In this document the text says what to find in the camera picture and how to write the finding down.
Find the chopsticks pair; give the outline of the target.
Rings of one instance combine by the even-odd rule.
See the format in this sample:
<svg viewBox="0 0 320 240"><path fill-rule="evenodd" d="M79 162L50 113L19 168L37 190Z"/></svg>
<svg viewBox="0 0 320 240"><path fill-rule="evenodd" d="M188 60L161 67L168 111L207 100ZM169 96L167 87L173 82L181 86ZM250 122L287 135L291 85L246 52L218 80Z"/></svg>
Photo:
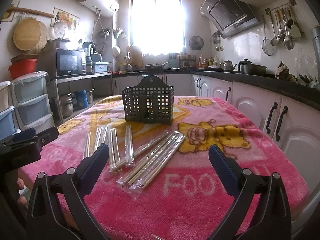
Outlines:
<svg viewBox="0 0 320 240"><path fill-rule="evenodd" d="M91 142L91 132L86 135L84 150L83 150L83 158L88 158L90 156L90 142Z"/></svg>
<svg viewBox="0 0 320 240"><path fill-rule="evenodd" d="M151 147L151 150L147 150L147 154L140 159L131 171L117 180L117 184L120 186L130 186L139 181L147 170L164 156L165 151L173 145L180 135L179 132L167 132L163 135L163 137L155 143L155 146Z"/></svg>
<svg viewBox="0 0 320 240"><path fill-rule="evenodd" d="M185 136L177 132L160 150L143 166L138 180L133 184L135 189L145 189L168 163L184 141Z"/></svg>
<svg viewBox="0 0 320 240"><path fill-rule="evenodd" d="M167 137L169 134L170 134L169 131L164 131L161 135L150 140L148 143L141 145L139 148L134 150L133 159L135 160L136 157L138 157L142 153L146 152L147 150L151 149L153 146L155 146L157 143L159 143L162 139ZM116 172L118 169L120 169L122 167L132 167L132 166L134 166L134 164L128 164L126 162L126 158L123 158L120 161L118 161L117 163L115 163L113 166L110 165L108 168L111 172Z"/></svg>
<svg viewBox="0 0 320 240"><path fill-rule="evenodd" d="M109 147L109 169L112 173L117 172L120 164L118 138L115 127L107 127L107 145Z"/></svg>
<svg viewBox="0 0 320 240"><path fill-rule="evenodd" d="M135 165L131 125L127 125L125 129L125 159L126 167L132 167Z"/></svg>
<svg viewBox="0 0 320 240"><path fill-rule="evenodd" d="M100 144L104 143L107 135L107 125L99 126L95 133L94 144L92 148L92 153L94 153Z"/></svg>
<svg viewBox="0 0 320 240"><path fill-rule="evenodd" d="M184 141L180 132L170 132L118 182L132 190L145 189L159 174Z"/></svg>

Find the plastic drawer unit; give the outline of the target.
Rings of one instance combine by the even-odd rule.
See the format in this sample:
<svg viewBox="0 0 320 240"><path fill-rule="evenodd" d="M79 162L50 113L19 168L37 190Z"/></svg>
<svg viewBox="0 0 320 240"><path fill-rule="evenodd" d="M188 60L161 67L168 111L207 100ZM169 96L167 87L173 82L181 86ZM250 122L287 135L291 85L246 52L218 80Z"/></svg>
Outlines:
<svg viewBox="0 0 320 240"><path fill-rule="evenodd" d="M1 139L34 128L54 127L46 85L47 73L33 72L1 82Z"/></svg>

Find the blue canister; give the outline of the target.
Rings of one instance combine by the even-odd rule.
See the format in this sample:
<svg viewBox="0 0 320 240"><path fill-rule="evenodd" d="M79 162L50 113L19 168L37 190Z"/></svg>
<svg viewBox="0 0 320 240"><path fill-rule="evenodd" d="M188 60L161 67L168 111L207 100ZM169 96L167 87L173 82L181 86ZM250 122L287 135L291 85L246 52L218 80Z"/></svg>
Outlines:
<svg viewBox="0 0 320 240"><path fill-rule="evenodd" d="M84 108L88 107L86 90L76 91L75 98L76 98L77 105L80 109L84 109Z"/></svg>

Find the red plastic bucket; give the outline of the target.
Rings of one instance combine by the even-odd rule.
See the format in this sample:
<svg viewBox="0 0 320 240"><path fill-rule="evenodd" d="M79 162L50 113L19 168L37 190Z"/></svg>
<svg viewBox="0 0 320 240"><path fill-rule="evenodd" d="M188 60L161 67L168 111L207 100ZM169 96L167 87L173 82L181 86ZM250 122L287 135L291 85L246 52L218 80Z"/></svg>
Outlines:
<svg viewBox="0 0 320 240"><path fill-rule="evenodd" d="M14 80L20 76L35 72L37 59L23 59L21 61L13 63L8 71L11 78Z"/></svg>

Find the black microwave oven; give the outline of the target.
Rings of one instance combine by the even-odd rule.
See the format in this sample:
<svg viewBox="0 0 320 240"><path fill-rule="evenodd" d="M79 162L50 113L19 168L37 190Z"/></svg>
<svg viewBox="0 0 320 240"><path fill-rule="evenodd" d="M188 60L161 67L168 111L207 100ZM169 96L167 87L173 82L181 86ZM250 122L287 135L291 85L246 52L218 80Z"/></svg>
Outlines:
<svg viewBox="0 0 320 240"><path fill-rule="evenodd" d="M83 74L81 51L56 48L42 52L38 58L36 69L37 71L45 71L50 79L81 75Z"/></svg>

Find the pink cartoon blanket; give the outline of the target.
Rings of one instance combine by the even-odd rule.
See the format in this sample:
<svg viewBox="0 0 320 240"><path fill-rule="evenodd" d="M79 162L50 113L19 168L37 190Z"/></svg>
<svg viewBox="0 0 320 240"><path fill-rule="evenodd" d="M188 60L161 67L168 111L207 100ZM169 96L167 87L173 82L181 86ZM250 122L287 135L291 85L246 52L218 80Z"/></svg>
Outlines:
<svg viewBox="0 0 320 240"><path fill-rule="evenodd" d="M134 148L168 130L183 133L185 141L138 195L122 190L118 175L103 170L85 203L112 239L207 239L233 202L209 161L213 144L255 174L279 173L292 216L306 204L309 188L293 163L225 100L177 96L171 126L132 122L131 128Z"/></svg>

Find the blue plastic storage box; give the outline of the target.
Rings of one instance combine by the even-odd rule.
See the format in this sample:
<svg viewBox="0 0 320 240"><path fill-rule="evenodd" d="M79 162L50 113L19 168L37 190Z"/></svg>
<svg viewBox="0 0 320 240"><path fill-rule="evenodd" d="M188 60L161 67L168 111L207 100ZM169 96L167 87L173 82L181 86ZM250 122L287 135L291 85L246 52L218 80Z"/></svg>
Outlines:
<svg viewBox="0 0 320 240"><path fill-rule="evenodd" d="M108 62L92 62L94 73L107 73L108 72Z"/></svg>

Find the round bamboo tray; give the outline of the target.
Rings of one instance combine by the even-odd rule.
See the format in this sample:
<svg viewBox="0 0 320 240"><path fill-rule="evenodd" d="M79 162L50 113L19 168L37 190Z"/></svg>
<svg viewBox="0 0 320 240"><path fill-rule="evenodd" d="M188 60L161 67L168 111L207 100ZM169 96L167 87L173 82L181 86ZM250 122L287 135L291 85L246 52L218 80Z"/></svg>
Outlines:
<svg viewBox="0 0 320 240"><path fill-rule="evenodd" d="M21 20L14 30L14 45L27 54L39 54L48 40L48 30L35 18Z"/></svg>

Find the blender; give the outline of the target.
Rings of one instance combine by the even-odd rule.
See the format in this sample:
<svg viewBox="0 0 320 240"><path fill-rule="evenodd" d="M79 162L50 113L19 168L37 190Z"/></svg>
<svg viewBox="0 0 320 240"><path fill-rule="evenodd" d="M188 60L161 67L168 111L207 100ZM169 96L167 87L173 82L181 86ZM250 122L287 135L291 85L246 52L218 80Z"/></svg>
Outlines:
<svg viewBox="0 0 320 240"><path fill-rule="evenodd" d="M95 44L94 42L84 42L82 44L83 51L85 53L85 60L86 60L86 73L92 74L93 73L93 63L91 56L95 52Z"/></svg>

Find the dark green utensil basket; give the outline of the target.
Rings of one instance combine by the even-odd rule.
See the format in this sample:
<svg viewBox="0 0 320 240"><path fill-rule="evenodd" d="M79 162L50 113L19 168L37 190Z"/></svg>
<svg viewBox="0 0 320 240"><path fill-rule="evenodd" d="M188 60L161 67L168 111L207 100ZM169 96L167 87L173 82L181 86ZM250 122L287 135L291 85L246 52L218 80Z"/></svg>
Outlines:
<svg viewBox="0 0 320 240"><path fill-rule="evenodd" d="M126 121L170 125L174 112L174 86L155 75L144 77L136 86L122 91Z"/></svg>

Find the fruit picture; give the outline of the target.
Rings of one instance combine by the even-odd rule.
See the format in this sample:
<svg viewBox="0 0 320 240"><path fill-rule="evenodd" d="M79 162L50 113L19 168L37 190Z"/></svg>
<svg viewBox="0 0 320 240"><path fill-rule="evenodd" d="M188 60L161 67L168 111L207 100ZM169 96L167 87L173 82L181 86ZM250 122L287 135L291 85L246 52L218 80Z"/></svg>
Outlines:
<svg viewBox="0 0 320 240"><path fill-rule="evenodd" d="M50 26L53 27L57 21L63 21L67 24L69 30L76 30L80 18L57 7L53 9L54 17L51 19Z"/></svg>

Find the steel cooking pot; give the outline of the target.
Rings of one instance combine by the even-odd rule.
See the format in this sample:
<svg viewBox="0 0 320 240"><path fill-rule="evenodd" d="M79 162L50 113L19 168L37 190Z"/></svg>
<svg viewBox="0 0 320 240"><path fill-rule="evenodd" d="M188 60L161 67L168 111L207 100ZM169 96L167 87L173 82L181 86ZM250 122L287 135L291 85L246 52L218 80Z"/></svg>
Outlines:
<svg viewBox="0 0 320 240"><path fill-rule="evenodd" d="M259 75L263 76L266 74L267 67L253 64L248 59L243 59L238 63L238 69L241 74L248 74L248 75Z"/></svg>

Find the black frying pan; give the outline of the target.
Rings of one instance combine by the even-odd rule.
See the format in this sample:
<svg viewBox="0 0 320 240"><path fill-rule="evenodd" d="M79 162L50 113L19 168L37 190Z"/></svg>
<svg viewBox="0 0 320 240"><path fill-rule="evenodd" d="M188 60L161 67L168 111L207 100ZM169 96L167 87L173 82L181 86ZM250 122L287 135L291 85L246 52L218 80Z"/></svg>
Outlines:
<svg viewBox="0 0 320 240"><path fill-rule="evenodd" d="M163 64L147 64L145 65L145 69L148 71L152 71L152 70L158 70L158 71L163 71L164 67L168 64L169 62L165 62Z"/></svg>

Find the black range hood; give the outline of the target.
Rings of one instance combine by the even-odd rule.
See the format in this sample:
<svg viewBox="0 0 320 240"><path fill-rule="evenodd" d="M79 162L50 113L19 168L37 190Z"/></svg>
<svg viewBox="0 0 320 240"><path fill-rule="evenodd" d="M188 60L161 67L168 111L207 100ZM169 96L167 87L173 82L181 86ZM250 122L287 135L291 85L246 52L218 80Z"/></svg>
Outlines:
<svg viewBox="0 0 320 240"><path fill-rule="evenodd" d="M260 24L257 10L240 0L205 0L200 12L213 22L222 38Z"/></svg>

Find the wall exhaust fan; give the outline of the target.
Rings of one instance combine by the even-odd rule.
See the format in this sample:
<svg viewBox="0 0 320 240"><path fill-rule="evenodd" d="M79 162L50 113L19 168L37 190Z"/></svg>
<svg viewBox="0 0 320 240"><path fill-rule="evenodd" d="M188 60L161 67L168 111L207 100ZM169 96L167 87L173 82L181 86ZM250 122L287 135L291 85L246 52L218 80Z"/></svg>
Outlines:
<svg viewBox="0 0 320 240"><path fill-rule="evenodd" d="M201 51L204 46L204 40L200 36L193 36L189 40L191 50Z"/></svg>

